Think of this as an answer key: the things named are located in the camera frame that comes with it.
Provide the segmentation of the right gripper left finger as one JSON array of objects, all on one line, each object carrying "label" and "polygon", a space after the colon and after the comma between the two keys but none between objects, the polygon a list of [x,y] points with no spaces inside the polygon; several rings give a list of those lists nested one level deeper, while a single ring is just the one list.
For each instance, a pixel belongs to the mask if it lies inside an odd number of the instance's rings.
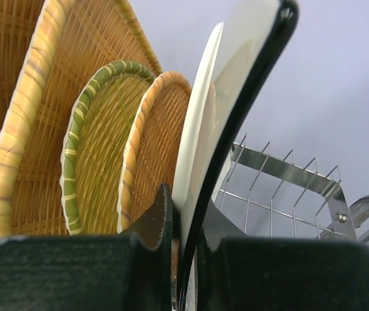
[{"label": "right gripper left finger", "polygon": [[168,185],[118,235],[0,238],[0,310],[170,310]]}]

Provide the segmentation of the green wicker plate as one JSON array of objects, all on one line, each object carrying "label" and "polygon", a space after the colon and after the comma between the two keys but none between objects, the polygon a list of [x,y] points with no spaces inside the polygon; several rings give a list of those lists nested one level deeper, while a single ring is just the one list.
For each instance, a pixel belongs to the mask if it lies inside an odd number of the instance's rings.
[{"label": "green wicker plate", "polygon": [[70,235],[117,232],[123,150],[141,97],[154,79],[143,64],[116,60],[98,69],[75,100],[60,158]]}]

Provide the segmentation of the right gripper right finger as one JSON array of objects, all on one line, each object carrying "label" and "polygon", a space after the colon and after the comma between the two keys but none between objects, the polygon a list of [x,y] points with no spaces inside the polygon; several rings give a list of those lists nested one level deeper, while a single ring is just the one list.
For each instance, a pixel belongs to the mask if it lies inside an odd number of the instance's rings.
[{"label": "right gripper right finger", "polygon": [[209,203],[196,252],[199,310],[369,310],[369,248],[254,238]]}]

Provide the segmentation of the white black-rimmed square plate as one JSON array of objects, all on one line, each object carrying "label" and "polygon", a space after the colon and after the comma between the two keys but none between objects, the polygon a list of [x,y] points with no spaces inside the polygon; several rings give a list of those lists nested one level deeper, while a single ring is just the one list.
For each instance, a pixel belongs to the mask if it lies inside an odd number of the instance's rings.
[{"label": "white black-rimmed square plate", "polygon": [[234,1],[209,37],[190,96],[172,190],[180,219],[179,310],[186,308],[198,235],[222,166],[298,18],[295,1]]}]

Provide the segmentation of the orange wicker plate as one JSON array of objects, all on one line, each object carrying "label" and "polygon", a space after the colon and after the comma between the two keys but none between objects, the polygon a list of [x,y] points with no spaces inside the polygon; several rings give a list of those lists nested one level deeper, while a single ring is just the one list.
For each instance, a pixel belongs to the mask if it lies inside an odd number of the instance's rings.
[{"label": "orange wicker plate", "polygon": [[123,152],[117,201],[117,232],[154,201],[158,186],[172,186],[191,86],[178,71],[156,77],[141,98]]}]

